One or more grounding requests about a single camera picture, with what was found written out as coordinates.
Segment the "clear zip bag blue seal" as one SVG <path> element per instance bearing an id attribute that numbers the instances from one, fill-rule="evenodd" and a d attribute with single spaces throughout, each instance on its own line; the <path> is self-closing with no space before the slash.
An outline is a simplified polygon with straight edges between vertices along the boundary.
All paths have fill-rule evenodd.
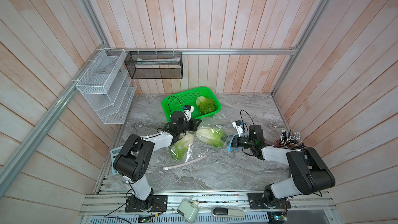
<path id="1" fill-rule="evenodd" d="M 224 141 L 223 148 L 225 146 L 227 146 L 228 152 L 243 149 L 243 148 L 231 148 L 231 139 L 234 135 L 237 134 L 237 130 L 232 126 L 232 122 L 234 122 L 234 121 L 228 121 L 225 119 L 217 119 L 214 117 L 204 117 L 201 120 L 202 120 L 202 123 L 199 125 L 199 128 L 200 127 L 212 127 L 212 128 L 219 127 L 226 133 L 226 136 L 223 138 L 223 141 Z"/>

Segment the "chinese cabbage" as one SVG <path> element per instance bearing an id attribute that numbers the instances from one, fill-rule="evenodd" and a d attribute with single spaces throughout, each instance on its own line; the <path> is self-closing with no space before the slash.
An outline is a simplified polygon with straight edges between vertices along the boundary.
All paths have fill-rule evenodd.
<path id="1" fill-rule="evenodd" d="M 219 127 L 200 127 L 195 133 L 196 137 L 215 148 L 222 148 L 224 146 L 223 138 L 226 133 Z"/>
<path id="2" fill-rule="evenodd" d="M 215 100 L 204 96 L 199 96 L 196 99 L 195 103 L 202 115 L 212 113 L 218 108 L 218 105 Z"/>
<path id="3" fill-rule="evenodd" d="M 172 159 L 176 161 L 187 161 L 192 155 L 194 135 L 186 134 L 181 140 L 169 147 Z"/>

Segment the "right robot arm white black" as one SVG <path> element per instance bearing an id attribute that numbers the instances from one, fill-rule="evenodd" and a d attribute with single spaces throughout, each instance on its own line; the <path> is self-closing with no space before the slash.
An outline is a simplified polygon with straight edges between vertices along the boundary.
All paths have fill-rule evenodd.
<path id="1" fill-rule="evenodd" d="M 322 195 L 322 191 L 335 186 L 335 178 L 318 152 L 301 143 L 300 134 L 283 131 L 274 146 L 265 144 L 260 125 L 246 126 L 234 121 L 237 134 L 231 139 L 229 150 L 249 149 L 250 155 L 263 161 L 273 161 L 289 167 L 290 176 L 265 186 L 263 193 L 249 193 L 251 209 L 290 208 L 290 197 Z"/>

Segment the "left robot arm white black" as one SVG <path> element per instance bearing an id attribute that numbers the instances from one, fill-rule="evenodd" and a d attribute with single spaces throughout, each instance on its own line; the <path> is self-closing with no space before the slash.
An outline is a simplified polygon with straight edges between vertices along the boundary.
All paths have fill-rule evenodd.
<path id="1" fill-rule="evenodd" d="M 127 138 L 113 162 L 113 167 L 127 180 L 135 199 L 146 201 L 153 193 L 145 175 L 152 153 L 175 144 L 181 134 L 196 131 L 201 122 L 202 120 L 192 118 L 188 113 L 175 111 L 159 133 L 149 136 L 131 134 Z"/>

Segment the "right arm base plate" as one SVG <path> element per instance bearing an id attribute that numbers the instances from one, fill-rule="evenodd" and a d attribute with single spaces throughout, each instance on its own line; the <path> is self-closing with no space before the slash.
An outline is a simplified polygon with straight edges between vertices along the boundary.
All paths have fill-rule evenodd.
<path id="1" fill-rule="evenodd" d="M 274 199 L 271 197 L 271 201 L 266 203 L 267 197 L 264 193 L 248 193 L 248 202 L 250 209 L 290 209 L 291 203 L 288 198 Z"/>

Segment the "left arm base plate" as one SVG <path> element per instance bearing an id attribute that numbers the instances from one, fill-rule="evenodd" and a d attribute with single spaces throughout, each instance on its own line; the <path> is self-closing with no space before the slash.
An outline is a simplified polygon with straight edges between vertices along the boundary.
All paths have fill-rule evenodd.
<path id="1" fill-rule="evenodd" d="M 149 196 L 146 200 L 139 200 L 135 196 L 127 198 L 126 213 L 165 212 L 167 210 L 167 195 Z"/>

